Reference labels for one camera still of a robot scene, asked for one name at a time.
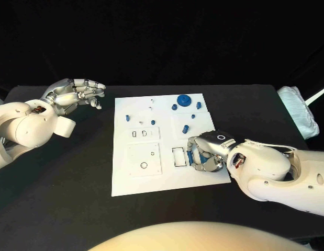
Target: white cloth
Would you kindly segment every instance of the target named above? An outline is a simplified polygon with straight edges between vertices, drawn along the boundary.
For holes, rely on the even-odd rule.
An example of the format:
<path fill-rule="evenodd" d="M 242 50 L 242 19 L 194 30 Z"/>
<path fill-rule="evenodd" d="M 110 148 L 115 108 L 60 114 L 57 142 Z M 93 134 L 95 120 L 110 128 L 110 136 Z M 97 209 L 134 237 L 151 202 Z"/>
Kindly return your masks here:
<path fill-rule="evenodd" d="M 293 116 L 293 120 L 300 129 L 300 133 L 304 139 L 308 139 L 319 135 L 319 124 L 314 120 L 311 110 L 306 104 L 306 101 L 300 94 L 300 89 L 297 86 L 288 87 L 284 86 L 278 90 L 281 100 L 288 109 L 288 113 Z"/>

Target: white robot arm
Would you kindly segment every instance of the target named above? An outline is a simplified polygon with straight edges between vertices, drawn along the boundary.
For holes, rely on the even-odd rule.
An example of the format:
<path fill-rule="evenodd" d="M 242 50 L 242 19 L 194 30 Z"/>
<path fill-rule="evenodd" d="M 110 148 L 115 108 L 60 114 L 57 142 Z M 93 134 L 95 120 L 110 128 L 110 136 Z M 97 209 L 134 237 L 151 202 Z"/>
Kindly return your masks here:
<path fill-rule="evenodd" d="M 194 144 L 201 164 L 193 160 Z M 281 153 L 271 146 L 290 151 Z M 324 216 L 324 152 L 303 151 L 252 140 L 238 142 L 226 132 L 212 131 L 188 139 L 187 153 L 196 170 L 217 172 L 227 167 L 252 199 L 280 202 Z"/>
<path fill-rule="evenodd" d="M 50 86 L 41 100 L 0 105 L 0 168 L 44 145 L 54 133 L 70 137 L 76 122 L 61 116 L 79 105 L 102 109 L 96 96 L 105 96 L 105 89 L 99 82 L 66 78 Z"/>

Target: black wall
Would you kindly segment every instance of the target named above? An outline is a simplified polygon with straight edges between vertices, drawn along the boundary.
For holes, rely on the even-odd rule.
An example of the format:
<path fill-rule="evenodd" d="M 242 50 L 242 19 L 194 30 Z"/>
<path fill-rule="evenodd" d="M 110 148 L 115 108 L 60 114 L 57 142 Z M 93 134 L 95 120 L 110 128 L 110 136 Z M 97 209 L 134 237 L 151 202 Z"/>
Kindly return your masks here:
<path fill-rule="evenodd" d="M 324 10 L 206 1 L 0 3 L 0 96 L 63 78 L 106 85 L 324 87 Z"/>

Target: black table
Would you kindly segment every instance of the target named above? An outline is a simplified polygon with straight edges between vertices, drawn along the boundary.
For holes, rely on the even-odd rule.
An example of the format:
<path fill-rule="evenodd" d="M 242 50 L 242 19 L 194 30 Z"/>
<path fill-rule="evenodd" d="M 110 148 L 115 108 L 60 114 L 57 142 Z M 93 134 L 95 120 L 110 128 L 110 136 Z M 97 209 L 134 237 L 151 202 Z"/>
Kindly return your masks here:
<path fill-rule="evenodd" d="M 47 87 L 16 87 L 6 102 Z M 109 86 L 103 110 L 80 107 L 73 136 L 57 135 L 0 170 L 0 249 L 86 250 L 144 226 L 227 222 L 291 239 L 324 236 L 324 217 L 252 200 L 230 184 L 112 197 L 115 98 L 203 93 L 216 128 L 238 138 L 307 145 L 272 86 Z"/>

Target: white board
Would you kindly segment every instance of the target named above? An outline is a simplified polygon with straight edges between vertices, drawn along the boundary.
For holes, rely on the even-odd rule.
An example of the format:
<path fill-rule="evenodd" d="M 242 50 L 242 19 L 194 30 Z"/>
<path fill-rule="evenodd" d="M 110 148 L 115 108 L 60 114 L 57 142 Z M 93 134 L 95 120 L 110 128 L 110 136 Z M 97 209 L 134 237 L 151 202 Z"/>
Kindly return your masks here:
<path fill-rule="evenodd" d="M 187 140 L 213 131 L 214 125 L 203 94 L 188 96 L 191 105 L 178 105 L 177 110 L 178 95 L 115 99 L 112 196 L 232 182 L 226 169 L 209 173 L 190 166 Z M 184 125 L 190 126 L 187 134 Z"/>

